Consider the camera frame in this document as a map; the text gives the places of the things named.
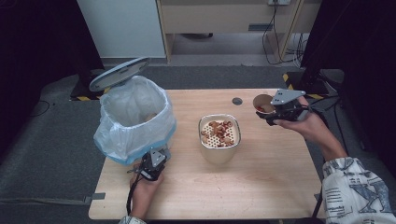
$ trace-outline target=gray carpet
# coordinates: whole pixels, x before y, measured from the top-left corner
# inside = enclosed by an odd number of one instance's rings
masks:
[[[166,90],[221,88],[285,88],[282,75],[299,71],[295,67],[161,67],[150,66],[141,76]],[[92,137],[99,124],[98,101],[69,101],[77,76],[63,78],[43,89],[30,121],[16,137],[7,159],[0,166],[0,199],[50,198],[82,201],[92,196],[105,157]],[[325,108],[336,98],[318,105]],[[366,168],[377,173],[389,187],[390,204],[396,208],[396,181],[374,152],[362,151],[360,141],[344,111],[336,107],[349,155],[358,157]],[[325,114],[332,132],[340,139],[333,110]],[[322,157],[308,143],[318,175]],[[93,221],[88,205],[0,204],[0,223],[118,223]],[[264,223],[259,220],[227,223]]]

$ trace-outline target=trash can lid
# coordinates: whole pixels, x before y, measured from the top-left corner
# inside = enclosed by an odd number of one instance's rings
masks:
[[[149,65],[149,58],[137,58],[122,63],[96,77],[90,83],[90,91],[102,91],[133,77]]]

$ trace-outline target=floor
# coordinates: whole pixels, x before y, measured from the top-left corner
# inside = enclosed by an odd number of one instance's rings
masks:
[[[289,49],[297,49],[300,34],[290,39]],[[286,55],[284,61],[293,59]],[[277,63],[264,33],[176,35],[171,66],[295,66],[296,62]]]

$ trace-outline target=trash can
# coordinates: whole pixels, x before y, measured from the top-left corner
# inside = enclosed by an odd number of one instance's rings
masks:
[[[129,165],[154,148],[170,149],[177,127],[166,91],[138,75],[149,64],[139,58],[103,73],[90,84],[101,96],[101,118],[93,136],[111,160]]]

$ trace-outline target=brown cup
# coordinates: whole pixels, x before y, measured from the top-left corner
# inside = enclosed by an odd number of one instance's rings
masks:
[[[273,96],[260,94],[253,99],[253,106],[257,112],[262,114],[271,114],[275,112],[275,107],[271,105]]]

